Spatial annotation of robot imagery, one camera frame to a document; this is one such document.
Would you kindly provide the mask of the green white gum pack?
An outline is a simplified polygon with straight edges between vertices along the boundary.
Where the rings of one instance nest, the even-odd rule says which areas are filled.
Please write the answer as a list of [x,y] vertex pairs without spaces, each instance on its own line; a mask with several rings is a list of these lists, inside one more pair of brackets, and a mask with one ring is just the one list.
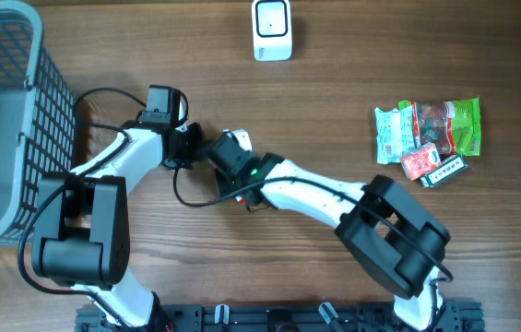
[[420,178],[420,182],[424,188],[433,188],[465,170],[467,167],[468,165],[463,156],[455,154],[445,159],[436,169],[424,174]]

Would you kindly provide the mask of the red tissue pack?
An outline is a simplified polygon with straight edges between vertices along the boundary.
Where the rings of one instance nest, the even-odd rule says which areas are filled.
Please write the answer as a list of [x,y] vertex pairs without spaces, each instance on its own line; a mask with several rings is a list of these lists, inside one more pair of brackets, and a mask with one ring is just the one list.
[[415,181],[438,168],[442,162],[437,147],[429,142],[402,156],[400,163],[406,176]]

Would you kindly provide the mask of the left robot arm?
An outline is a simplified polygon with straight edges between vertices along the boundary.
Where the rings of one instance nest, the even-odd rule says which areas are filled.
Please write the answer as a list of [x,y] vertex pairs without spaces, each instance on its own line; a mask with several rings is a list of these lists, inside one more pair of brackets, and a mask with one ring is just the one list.
[[194,161],[202,143],[198,123],[176,129],[129,123],[91,161],[46,173],[33,223],[34,273],[57,284],[57,295],[90,297],[111,328],[171,331],[159,297],[128,266],[127,198],[149,171]]

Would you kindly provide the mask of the green gummy candy bag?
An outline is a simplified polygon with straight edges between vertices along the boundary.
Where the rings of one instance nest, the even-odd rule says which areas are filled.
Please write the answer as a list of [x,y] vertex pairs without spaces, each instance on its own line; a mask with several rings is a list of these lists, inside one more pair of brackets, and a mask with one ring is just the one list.
[[480,155],[480,98],[458,101],[416,102],[403,100],[408,108],[417,148],[433,143],[441,155]]

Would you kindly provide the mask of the teal wipes pack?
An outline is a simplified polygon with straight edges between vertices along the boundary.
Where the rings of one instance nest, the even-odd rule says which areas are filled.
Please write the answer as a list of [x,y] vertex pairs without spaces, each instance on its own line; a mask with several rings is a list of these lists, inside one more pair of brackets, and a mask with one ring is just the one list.
[[376,161],[379,164],[400,163],[400,158],[416,148],[413,134],[412,107],[383,111],[374,110],[377,131]]

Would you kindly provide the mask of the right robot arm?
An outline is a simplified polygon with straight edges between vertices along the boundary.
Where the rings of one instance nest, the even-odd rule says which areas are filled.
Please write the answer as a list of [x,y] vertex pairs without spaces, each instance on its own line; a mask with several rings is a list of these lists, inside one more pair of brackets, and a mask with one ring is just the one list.
[[367,274],[393,293],[395,316],[417,331],[433,329],[443,304],[438,285],[452,277],[442,264],[450,234],[399,183],[383,175],[367,184],[327,178],[276,154],[258,157],[231,132],[206,155],[226,182],[225,198],[332,227]]

